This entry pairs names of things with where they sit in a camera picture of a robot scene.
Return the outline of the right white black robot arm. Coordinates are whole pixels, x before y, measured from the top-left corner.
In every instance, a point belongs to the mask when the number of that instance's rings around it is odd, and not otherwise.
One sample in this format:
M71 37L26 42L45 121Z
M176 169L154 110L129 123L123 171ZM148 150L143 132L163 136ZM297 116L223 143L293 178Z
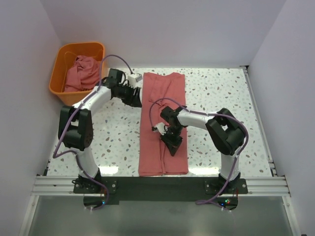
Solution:
M171 156L175 156L184 142L184 128L192 126L207 130L215 148L221 154L221 191L231 193L237 187L236 180L240 178L238 158L248 142L249 134L228 109L223 108L217 113L207 114L191 111L186 107L173 110L167 106L160 113L160 117L166 123L160 122L152 129L160 133L160 139Z

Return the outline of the pink t shirt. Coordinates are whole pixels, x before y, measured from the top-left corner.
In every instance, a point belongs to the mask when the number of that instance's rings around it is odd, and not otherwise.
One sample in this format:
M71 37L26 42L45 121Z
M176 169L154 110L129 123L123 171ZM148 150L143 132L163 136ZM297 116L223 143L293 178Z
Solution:
M188 170L187 130L181 132L183 141L174 156L171 156L165 143L160 139L158 132L152 131L153 124L163 122L160 113L166 106L175 110L178 106L169 100L158 101L152 108L152 117L149 118L151 105L161 98L171 98L182 105L186 104L185 76L179 73L158 75L144 73L142 87L142 109L140 122L140 156L138 173L144 176L185 175Z
M64 92L92 90L99 81L99 62L92 57L77 56L68 69Z

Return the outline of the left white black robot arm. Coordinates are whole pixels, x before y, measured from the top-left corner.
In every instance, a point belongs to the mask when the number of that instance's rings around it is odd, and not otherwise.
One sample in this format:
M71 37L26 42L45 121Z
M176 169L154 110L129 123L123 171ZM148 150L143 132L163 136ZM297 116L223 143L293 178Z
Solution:
M100 170L95 163L91 143L94 137L93 115L113 98L124 104L140 108L140 87L136 84L143 79L139 73L126 75L123 71L110 69L108 76L98 81L92 91L72 106L63 106L60 112L58 146L64 145L65 153L75 156L79 175L73 184L96 193L105 189Z

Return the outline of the orange plastic laundry basket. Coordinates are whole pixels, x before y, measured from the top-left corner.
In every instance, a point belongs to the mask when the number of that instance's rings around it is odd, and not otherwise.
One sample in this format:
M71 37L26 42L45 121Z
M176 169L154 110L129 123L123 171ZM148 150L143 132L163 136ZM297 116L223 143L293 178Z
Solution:
M100 62L105 57L105 46L100 42L78 42L62 46L56 56L49 83L49 90L65 105L73 105L91 91L65 92L66 74L77 56L88 56Z

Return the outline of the aluminium front rail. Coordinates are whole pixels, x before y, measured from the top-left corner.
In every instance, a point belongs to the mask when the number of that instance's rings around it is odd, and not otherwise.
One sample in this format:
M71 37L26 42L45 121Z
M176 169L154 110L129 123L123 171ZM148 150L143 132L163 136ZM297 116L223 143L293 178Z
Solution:
M73 195L74 177L39 176L35 178L31 194L33 196L67 196ZM285 177L246 177L250 196L290 196Z

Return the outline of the pink t shirt in basket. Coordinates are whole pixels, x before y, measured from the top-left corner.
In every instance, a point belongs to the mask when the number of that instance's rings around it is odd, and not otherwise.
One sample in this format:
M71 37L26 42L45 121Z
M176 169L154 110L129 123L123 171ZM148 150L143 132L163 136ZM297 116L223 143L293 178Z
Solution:
M92 57L77 56L68 69L64 92L92 90L99 81L99 62Z

